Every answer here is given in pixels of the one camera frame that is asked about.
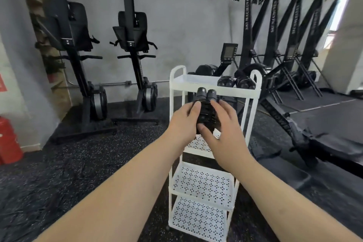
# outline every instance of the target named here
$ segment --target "window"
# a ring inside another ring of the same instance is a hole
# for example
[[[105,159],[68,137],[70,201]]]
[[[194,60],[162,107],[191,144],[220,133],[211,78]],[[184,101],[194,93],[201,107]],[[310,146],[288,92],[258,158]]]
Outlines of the window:
[[[324,43],[324,49],[330,49],[331,44],[333,43],[335,32],[339,27],[339,23],[342,19],[344,10],[347,6],[348,0],[339,0],[337,9],[334,13],[333,20],[330,25],[330,31],[328,33],[328,36],[326,37],[325,43]]]

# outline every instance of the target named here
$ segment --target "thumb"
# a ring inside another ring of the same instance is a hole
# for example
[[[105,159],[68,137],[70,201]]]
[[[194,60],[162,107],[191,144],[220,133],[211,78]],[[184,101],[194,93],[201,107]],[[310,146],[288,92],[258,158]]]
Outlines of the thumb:
[[[191,118],[193,120],[194,123],[197,122],[199,113],[200,113],[200,107],[202,106],[202,104],[200,102],[196,102],[192,109],[190,110],[189,116],[188,118]]]
[[[203,124],[198,124],[197,127],[200,134],[202,135],[205,142],[209,145],[209,147],[211,149],[215,148],[218,143],[218,140],[215,138],[215,136],[213,136],[211,131]]]

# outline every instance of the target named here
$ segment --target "hand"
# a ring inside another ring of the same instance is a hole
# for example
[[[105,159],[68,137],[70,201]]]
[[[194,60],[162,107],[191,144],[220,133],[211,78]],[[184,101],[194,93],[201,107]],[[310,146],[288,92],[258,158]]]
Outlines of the hand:
[[[184,104],[179,110],[174,112],[169,127],[165,132],[183,150],[195,139],[197,119],[201,105],[200,102],[196,102],[194,105],[192,102]]]
[[[253,158],[243,136],[236,111],[227,102],[220,100],[219,104],[211,101],[221,123],[221,135],[216,139],[203,124],[198,124],[198,130],[213,152],[217,163],[228,172],[241,165],[241,159]]]

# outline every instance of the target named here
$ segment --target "pipe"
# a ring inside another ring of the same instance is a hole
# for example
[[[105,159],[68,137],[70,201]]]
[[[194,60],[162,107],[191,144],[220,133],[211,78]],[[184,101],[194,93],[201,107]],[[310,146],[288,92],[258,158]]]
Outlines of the pipe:
[[[67,80],[68,83],[70,83],[72,86],[60,86],[60,87],[56,87],[53,88],[55,89],[73,89],[73,88],[79,88],[79,86],[77,84],[71,83],[70,81]],[[169,82],[168,80],[158,80],[158,81],[152,81],[155,83],[162,83],[162,82]],[[126,82],[119,82],[119,83],[101,83],[101,86],[104,87],[109,87],[109,86],[120,86],[120,85],[126,85]]]

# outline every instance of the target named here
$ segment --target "black dumbbell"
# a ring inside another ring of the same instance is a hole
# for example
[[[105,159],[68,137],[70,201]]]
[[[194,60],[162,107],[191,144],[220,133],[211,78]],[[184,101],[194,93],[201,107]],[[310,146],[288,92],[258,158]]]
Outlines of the black dumbbell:
[[[242,89],[255,89],[256,83],[249,77],[241,76],[236,79],[236,87]]]
[[[195,102],[201,102],[197,124],[204,124],[213,133],[217,124],[217,113],[211,105],[211,100],[217,101],[217,92],[214,89],[207,92],[206,88],[199,87],[193,105]]]
[[[231,76],[223,76],[219,78],[217,85],[223,87],[233,87],[235,85],[235,80]]]

